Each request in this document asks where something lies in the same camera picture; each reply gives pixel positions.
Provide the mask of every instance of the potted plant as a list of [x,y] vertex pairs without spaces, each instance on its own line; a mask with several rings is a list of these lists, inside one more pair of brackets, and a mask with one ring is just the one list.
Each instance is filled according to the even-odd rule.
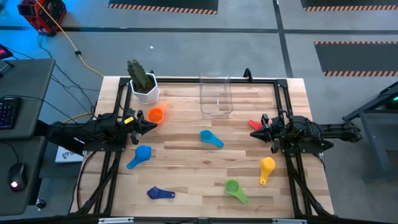
[[127,62],[127,71],[131,77],[132,92],[145,105],[155,103],[159,98],[159,88],[155,75],[146,73],[137,60]]

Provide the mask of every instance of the wooden table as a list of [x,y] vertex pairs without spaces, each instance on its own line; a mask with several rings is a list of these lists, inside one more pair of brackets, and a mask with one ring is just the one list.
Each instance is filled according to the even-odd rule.
[[[113,111],[119,78],[104,78],[96,114]],[[303,79],[288,79],[288,84],[294,114],[311,119]],[[160,83],[159,88],[159,103],[169,103],[165,122],[139,137],[140,144],[152,148],[152,158],[133,170],[127,169],[137,147],[128,140],[119,166],[112,216],[294,217],[283,154],[272,154],[270,144],[249,135],[253,131],[248,125],[250,119],[259,121],[263,113],[270,118],[277,116],[272,85],[231,84],[234,111],[228,119],[213,120],[202,119],[198,83]],[[130,105],[144,114],[153,106],[143,105],[135,96]],[[199,132],[203,129],[222,139],[224,148],[202,143]],[[104,153],[97,153],[85,169],[80,186],[81,204],[98,185],[103,157]],[[259,183],[259,161],[264,157],[276,161],[276,169],[265,186]],[[321,162],[312,154],[302,157],[308,187],[324,208],[333,213]],[[248,205],[226,194],[226,179],[235,179],[243,186]],[[151,200],[146,192],[153,186],[175,191],[175,198]],[[304,211],[300,190],[298,197]]]

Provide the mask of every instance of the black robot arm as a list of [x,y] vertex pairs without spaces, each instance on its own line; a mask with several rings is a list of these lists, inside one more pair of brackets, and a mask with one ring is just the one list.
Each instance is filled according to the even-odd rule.
[[131,134],[133,144],[138,144],[138,134],[144,135],[157,127],[144,119],[141,110],[136,117],[135,111],[129,110],[126,117],[118,121],[114,113],[105,113],[87,123],[56,122],[51,125],[50,142],[77,154],[82,154],[83,150],[114,151],[127,141],[127,134]]
[[317,124],[303,116],[293,116],[288,124],[280,118],[272,118],[272,124],[269,124],[268,115],[263,114],[261,123],[262,128],[252,132],[250,136],[271,142],[273,153],[280,147],[286,153],[319,153],[333,147],[333,143],[325,139],[337,138],[349,142],[362,139],[360,129],[352,122]]

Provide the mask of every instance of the yellow cable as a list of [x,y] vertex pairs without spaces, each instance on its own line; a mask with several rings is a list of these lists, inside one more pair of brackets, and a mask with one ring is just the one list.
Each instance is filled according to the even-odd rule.
[[64,122],[64,123],[67,123],[67,122],[71,121],[72,119],[80,118],[80,117],[82,117],[82,116],[87,116],[87,115],[91,115],[91,113],[79,114],[79,115],[77,115],[77,116],[71,117],[71,119],[70,119],[70,118],[69,118],[69,119],[66,119],[66,120],[63,121],[63,122]]
[[[62,29],[62,27],[60,26],[60,24],[58,24],[58,22],[55,21],[55,19],[47,12],[47,10],[44,9],[44,7],[39,3],[39,1],[36,1],[36,3],[43,9],[43,11],[50,17],[50,19],[57,25],[57,27],[63,32],[63,34],[65,34],[65,37],[67,37],[67,39],[69,40],[70,44],[72,44],[72,47],[75,49],[75,51],[77,51],[78,49],[76,48],[75,44],[74,44],[74,43],[72,42],[72,40],[69,38],[68,34],[67,34],[65,31],[63,31],[63,29]],[[88,68],[88,69],[90,69],[91,71],[97,73],[99,76],[104,77],[104,75],[103,75],[101,72],[99,72],[99,71],[95,70],[94,68],[91,68],[90,66],[88,66],[88,65],[86,64],[86,62],[83,60],[83,57],[81,57],[80,54],[79,54],[79,58],[80,58],[81,62],[83,63],[83,65],[84,65],[86,68]]]

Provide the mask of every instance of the gray floor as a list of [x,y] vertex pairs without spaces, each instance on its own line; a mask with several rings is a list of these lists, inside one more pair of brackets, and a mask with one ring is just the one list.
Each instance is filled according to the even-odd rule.
[[[0,13],[0,26],[26,26],[26,30],[0,30],[1,43],[35,58],[48,57],[37,46],[36,31],[17,14],[17,2],[8,0],[6,10]],[[219,70],[240,77],[249,67],[256,77],[286,77],[279,35],[258,33],[264,29],[277,29],[272,0],[220,0],[217,16],[108,9],[107,2],[65,1],[68,14],[63,26],[204,30],[184,33],[69,32],[86,62],[105,75],[127,75],[126,61],[136,58],[157,75],[197,76],[200,72]],[[285,29],[398,30],[395,22],[398,11],[305,12],[300,0],[279,0],[279,5]],[[207,28],[240,30],[223,32]],[[237,33],[242,29],[246,33]],[[313,45],[314,41],[320,40],[398,40],[398,35],[286,35],[293,76],[305,79],[314,121],[342,122],[343,115],[398,81],[396,77],[324,77]],[[82,87],[100,88],[100,77],[80,63],[62,34],[45,38],[44,47]],[[54,70],[54,75],[61,82],[68,83],[58,70]],[[90,107],[78,90],[72,93],[85,108]],[[87,94],[92,102],[96,101],[97,92],[87,91]],[[83,108],[54,82],[50,84],[46,100],[69,115],[84,113]],[[43,107],[40,118],[48,123],[65,119],[47,105]],[[397,182],[365,183],[362,180],[365,173],[375,169],[366,139],[357,144],[335,141],[335,147],[325,153],[325,163],[337,215],[380,222],[398,221]],[[20,217],[67,213],[76,184],[75,176],[69,172],[67,177],[46,178],[40,196],[48,199],[48,207],[41,212],[28,208]],[[49,186],[59,190],[49,190]],[[15,217],[0,217],[0,220],[10,218]]]

